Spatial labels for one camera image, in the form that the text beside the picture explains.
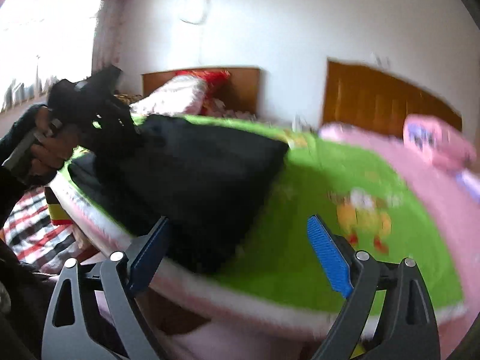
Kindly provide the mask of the left hand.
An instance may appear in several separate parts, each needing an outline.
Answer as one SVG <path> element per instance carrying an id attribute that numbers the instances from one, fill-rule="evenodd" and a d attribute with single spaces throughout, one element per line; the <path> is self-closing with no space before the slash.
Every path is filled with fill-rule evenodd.
<path id="1" fill-rule="evenodd" d="M 35 124 L 44 136 L 31 146 L 30 176 L 54 175 L 72 157 L 73 150 L 78 146 L 79 132 L 75 125 L 67 125 L 55 136 L 48 137 L 49 123 L 50 111 L 42 106 L 35 116 Z"/>

